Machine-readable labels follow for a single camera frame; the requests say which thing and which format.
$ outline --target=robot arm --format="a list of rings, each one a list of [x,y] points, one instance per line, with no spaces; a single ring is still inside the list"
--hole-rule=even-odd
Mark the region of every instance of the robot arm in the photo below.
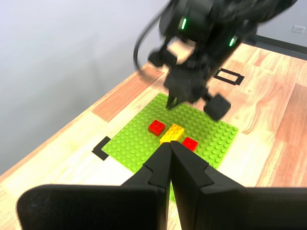
[[[167,108],[171,109],[182,102],[194,103],[202,98],[207,103],[204,112],[214,120],[221,119],[231,105],[221,95],[213,98],[209,94],[208,80],[246,38],[255,34],[259,23],[274,18],[296,2],[171,0],[155,19],[160,19],[159,30],[165,37],[164,45],[149,56],[149,61],[155,66],[166,64],[169,67],[169,74],[164,82],[164,86],[169,89]],[[179,65],[177,58],[167,51],[167,45],[174,37],[196,43],[190,57]],[[141,39],[134,52],[138,70],[137,50],[140,43]]]

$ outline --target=green lego baseplate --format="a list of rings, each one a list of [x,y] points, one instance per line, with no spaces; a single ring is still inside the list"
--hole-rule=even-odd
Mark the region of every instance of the green lego baseplate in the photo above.
[[[167,95],[158,94],[103,147],[103,151],[136,173],[158,149],[167,130],[177,124],[184,128],[179,142],[182,143],[186,137],[197,141],[194,152],[217,169],[238,129],[222,121],[215,122],[204,112],[184,103],[167,110],[166,102]],[[165,124],[165,130],[159,137],[148,131],[154,120]],[[170,199],[175,201],[172,187]]]

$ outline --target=yellow lego brick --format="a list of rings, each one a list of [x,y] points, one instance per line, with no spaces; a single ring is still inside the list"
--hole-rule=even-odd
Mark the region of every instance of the yellow lego brick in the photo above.
[[[160,139],[160,144],[170,142],[171,140],[179,140],[184,134],[184,128],[173,124],[169,130]]]

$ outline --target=wooden table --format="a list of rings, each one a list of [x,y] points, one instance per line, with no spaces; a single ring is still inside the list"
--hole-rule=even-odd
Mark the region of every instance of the wooden table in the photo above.
[[[181,61],[190,53],[181,43],[170,49]],[[132,74],[0,177],[0,229],[21,228],[16,201],[32,187],[120,185],[132,176],[111,157],[102,161],[91,151],[105,136],[118,133],[159,92],[167,93],[162,87],[167,69],[149,64],[144,68],[152,80],[143,82]],[[244,186],[305,186],[307,62],[243,44],[224,68],[245,79],[240,86],[216,79],[209,83],[212,94],[220,92],[232,103],[223,120],[239,128],[219,171]],[[203,103],[194,106],[202,110]],[[173,203],[168,227],[180,229]]]

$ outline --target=red lego brick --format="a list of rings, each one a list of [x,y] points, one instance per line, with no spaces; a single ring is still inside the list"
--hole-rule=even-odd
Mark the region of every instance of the red lego brick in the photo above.
[[[155,134],[157,137],[161,135],[161,133],[165,129],[165,124],[160,121],[154,120],[150,126],[148,126],[148,131],[152,134]]]
[[[187,147],[191,151],[194,151],[198,146],[198,142],[194,141],[191,138],[185,138],[182,144],[183,146]]]

